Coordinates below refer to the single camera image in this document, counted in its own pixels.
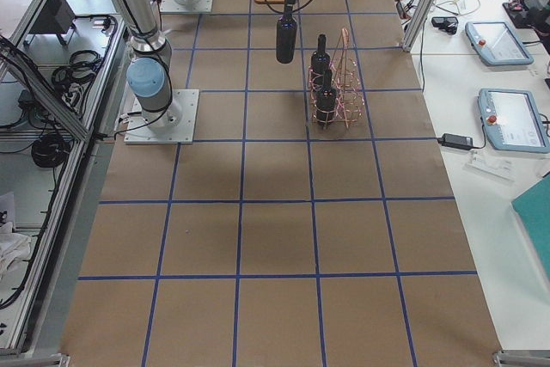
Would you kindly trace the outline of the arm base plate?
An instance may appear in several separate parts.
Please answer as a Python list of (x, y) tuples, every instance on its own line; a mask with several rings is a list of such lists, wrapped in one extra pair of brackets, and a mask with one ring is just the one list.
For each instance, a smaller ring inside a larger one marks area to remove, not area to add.
[(163, 15), (210, 14), (213, 0), (162, 0), (160, 11)]
[(168, 111), (155, 123), (145, 125), (154, 117), (141, 114), (141, 105), (135, 98), (132, 111), (138, 112), (129, 118), (129, 132), (125, 133), (126, 144), (191, 144), (193, 142), (199, 106), (198, 89), (175, 89)]

